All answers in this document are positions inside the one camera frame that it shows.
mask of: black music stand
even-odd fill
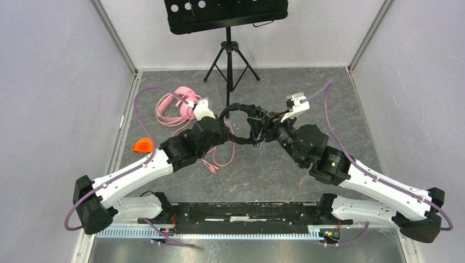
[[[226,106],[229,105],[229,95],[233,92],[247,69],[250,69],[255,78],[260,78],[250,66],[244,55],[239,50],[236,41],[231,40],[231,27],[245,24],[268,22],[281,20],[287,17],[287,0],[165,0],[166,11],[168,13],[169,29],[173,34],[183,35],[193,32],[226,28],[226,41],[221,42],[221,49],[215,58],[207,76],[203,81],[208,80],[214,67],[226,80]],[[226,76],[217,66],[218,59],[226,50],[228,56],[228,68]],[[235,51],[246,64],[246,68],[237,80],[233,81],[233,57]]]

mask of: black plastic cover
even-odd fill
[[[339,185],[350,179],[349,168],[350,161],[342,151],[326,146],[318,165],[309,174],[323,184]]]
[[[76,180],[73,204],[76,204],[81,197],[93,189],[92,183],[92,180],[87,175]],[[94,193],[76,208],[76,213],[81,221],[84,233],[92,235],[111,225],[113,216],[117,211],[114,209],[105,209]]]
[[[428,189],[427,191],[431,196],[432,202],[442,207],[444,204],[445,192],[436,187]],[[402,235],[419,242],[432,243],[441,230],[442,218],[437,212],[436,209],[431,207],[430,211],[425,213],[426,219],[420,221],[411,221],[397,212],[392,220],[400,227]]]
[[[288,6],[287,0],[204,0],[203,7],[199,1],[190,3],[192,6],[186,0],[165,0],[173,34],[280,20],[287,17]]]

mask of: white wall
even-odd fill
[[[70,262],[74,182],[105,174],[132,76],[89,1],[1,1],[0,18],[0,262]]]
[[[172,34],[162,0],[101,1],[138,68],[209,68],[226,40],[224,29]],[[232,38],[253,67],[347,66],[382,2],[289,0],[286,19],[233,27]]]
[[[465,257],[464,11],[464,1],[395,1],[354,72],[385,172],[446,192],[455,229],[419,245],[424,262]]]

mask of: tripod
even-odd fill
[[[218,59],[224,50],[226,50],[226,54],[228,55],[228,69],[226,71],[226,77],[224,76],[222,71],[217,66]],[[241,56],[244,63],[246,64],[246,68],[242,72],[241,76],[239,77],[235,85],[233,85],[234,81],[232,80],[233,79],[233,76],[232,76],[233,75],[233,56],[231,53],[233,51],[236,51],[239,54],[239,56]],[[221,76],[223,76],[224,80],[226,81],[226,106],[229,106],[229,94],[236,89],[237,85],[239,84],[239,81],[241,81],[242,76],[244,76],[244,73],[246,73],[248,68],[250,69],[252,74],[255,76],[257,81],[260,81],[260,78],[258,77],[258,75],[255,73],[255,71],[250,66],[250,64],[248,63],[248,61],[246,60],[242,52],[239,50],[238,43],[236,41],[231,41],[231,27],[226,28],[226,41],[221,42],[221,49],[217,57],[215,58],[215,61],[213,62],[212,66],[210,67],[210,70],[208,71],[207,75],[203,79],[203,81],[207,82],[208,76],[210,76],[210,73],[212,73],[214,67],[218,69],[219,73],[221,74]]]

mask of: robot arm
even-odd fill
[[[423,201],[430,201],[441,207],[444,203],[444,191],[438,188],[422,190],[402,184],[355,160],[355,164],[376,177],[372,179],[352,164],[342,151],[327,146],[328,135],[322,133],[316,125],[306,124],[294,129],[296,117],[309,108],[308,102],[300,103],[303,99],[305,97],[301,93],[288,97],[288,110],[280,113],[267,112],[249,105],[251,109],[245,112],[248,112],[251,138],[246,141],[245,138],[230,137],[230,140],[255,145],[262,141],[276,140],[296,165],[302,169],[310,169],[309,175],[317,181],[351,189],[375,199],[360,201],[324,194],[320,200],[320,211],[333,220],[369,221],[394,226],[414,240],[432,242],[440,232],[441,217],[436,209]],[[231,105],[225,108],[220,121],[229,111],[245,107],[246,105]],[[423,197],[424,200],[419,201],[407,193]]]
[[[444,202],[444,192],[438,188],[421,190],[404,185],[356,160],[356,164],[376,176],[376,180],[373,180],[355,167],[343,152],[327,146],[328,136],[316,125],[306,124],[294,129],[296,117],[309,108],[308,102],[300,103],[303,98],[303,94],[288,97],[289,109],[280,113],[268,112],[255,105],[232,104],[223,110],[219,118],[209,109],[208,99],[199,100],[194,108],[197,122],[193,128],[163,142],[151,162],[145,164],[149,155],[94,181],[87,176],[76,181],[74,203],[91,190],[103,186],[76,209],[85,233],[89,235],[100,232],[114,221],[153,219],[160,216],[163,210],[169,211],[169,203],[162,196],[124,196],[151,180],[194,164],[214,146],[228,140],[237,144],[253,145],[276,140],[297,166],[310,169],[309,174],[319,182],[358,191],[375,199],[362,201],[323,194],[318,204],[318,216],[322,222],[330,224],[339,220],[369,221],[397,227],[414,240],[432,242],[441,226],[441,217],[436,214],[437,211],[427,203],[419,202],[379,180],[423,196],[425,200],[439,207]],[[224,116],[230,111],[247,113],[247,121],[251,127],[249,138],[235,136],[224,125]],[[138,166],[141,168],[113,183],[105,183]]]
[[[220,125],[216,116],[209,109],[208,99],[197,102],[194,115],[197,122],[193,128],[163,142],[149,163],[146,164],[150,158],[150,155],[147,155],[112,174],[94,180],[85,175],[76,180],[74,204],[85,194],[102,186],[76,209],[86,234],[98,233],[115,221],[122,222],[158,216],[163,210],[163,202],[160,201],[159,197],[150,195],[124,198],[124,196],[152,180],[194,164],[210,148],[221,145],[228,140],[225,137],[227,128]],[[130,174],[107,185],[106,182],[110,179],[133,169],[135,170]]]

